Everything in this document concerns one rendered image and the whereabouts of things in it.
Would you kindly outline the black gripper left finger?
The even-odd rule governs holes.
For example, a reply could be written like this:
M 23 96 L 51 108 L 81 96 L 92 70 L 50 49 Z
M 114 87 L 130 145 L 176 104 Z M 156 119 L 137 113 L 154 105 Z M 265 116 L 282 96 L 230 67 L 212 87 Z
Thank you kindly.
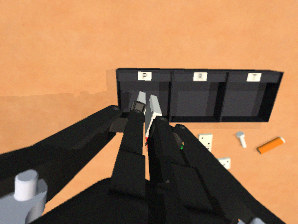
M 123 133 L 99 224 L 148 224 L 143 155 L 146 96 L 110 105 L 21 149 L 0 154 L 0 224 L 29 224 L 115 136 Z M 125 131 L 126 130 L 126 131 Z M 113 173 L 114 172 L 114 173 Z

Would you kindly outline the white domino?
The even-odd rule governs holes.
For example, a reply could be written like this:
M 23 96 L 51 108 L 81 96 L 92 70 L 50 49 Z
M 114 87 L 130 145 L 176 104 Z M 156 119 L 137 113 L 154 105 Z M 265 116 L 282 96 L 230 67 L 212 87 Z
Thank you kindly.
M 212 133 L 198 134 L 198 139 L 211 152 Z
M 224 158 L 217 158 L 227 169 L 230 168 L 230 158 L 224 157 Z

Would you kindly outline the black rack of bins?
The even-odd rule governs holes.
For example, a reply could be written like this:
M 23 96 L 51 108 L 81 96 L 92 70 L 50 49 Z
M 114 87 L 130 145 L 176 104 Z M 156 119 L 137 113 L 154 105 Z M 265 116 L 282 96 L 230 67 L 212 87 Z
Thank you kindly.
M 283 75 L 258 69 L 118 68 L 118 106 L 130 112 L 141 91 L 146 105 L 157 96 L 169 123 L 268 123 Z

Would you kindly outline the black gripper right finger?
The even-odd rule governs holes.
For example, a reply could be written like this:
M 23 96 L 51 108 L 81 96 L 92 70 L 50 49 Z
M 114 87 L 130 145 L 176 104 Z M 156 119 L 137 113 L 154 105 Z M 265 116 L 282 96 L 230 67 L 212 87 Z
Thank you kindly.
M 154 95 L 145 111 L 145 137 L 149 179 L 170 183 L 179 224 L 286 224 L 256 200 L 187 127 L 171 126 Z

